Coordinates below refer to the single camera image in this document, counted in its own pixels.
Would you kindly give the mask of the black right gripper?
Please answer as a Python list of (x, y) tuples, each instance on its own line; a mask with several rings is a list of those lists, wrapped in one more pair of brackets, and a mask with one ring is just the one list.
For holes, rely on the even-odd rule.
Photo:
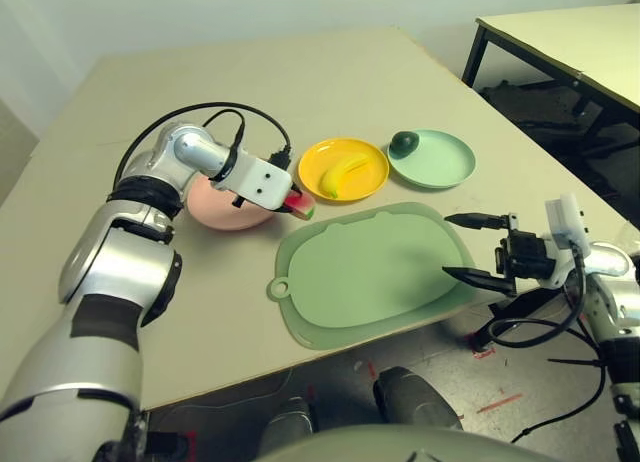
[(495, 249), (496, 272), (504, 277), (496, 277), (476, 268), (442, 268), (445, 273), (469, 286), (515, 296), (517, 279), (548, 279), (555, 268), (555, 260), (548, 257), (544, 240), (535, 233), (519, 230), (515, 214), (458, 213), (446, 216), (444, 220), (474, 230), (507, 230), (507, 236), (500, 240), (500, 245)]

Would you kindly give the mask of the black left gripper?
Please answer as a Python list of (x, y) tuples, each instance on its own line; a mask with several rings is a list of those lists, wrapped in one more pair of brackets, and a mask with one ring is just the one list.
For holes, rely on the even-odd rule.
[[(246, 201), (246, 199), (244, 197), (237, 196), (232, 201), (232, 205), (234, 207), (236, 207), (236, 208), (241, 208), (245, 201)], [(288, 213), (288, 214), (298, 213), (299, 212), (299, 202), (300, 202), (300, 198), (299, 197), (287, 197), (283, 201), (283, 204), (279, 208), (276, 209), (276, 212), (277, 213)]]

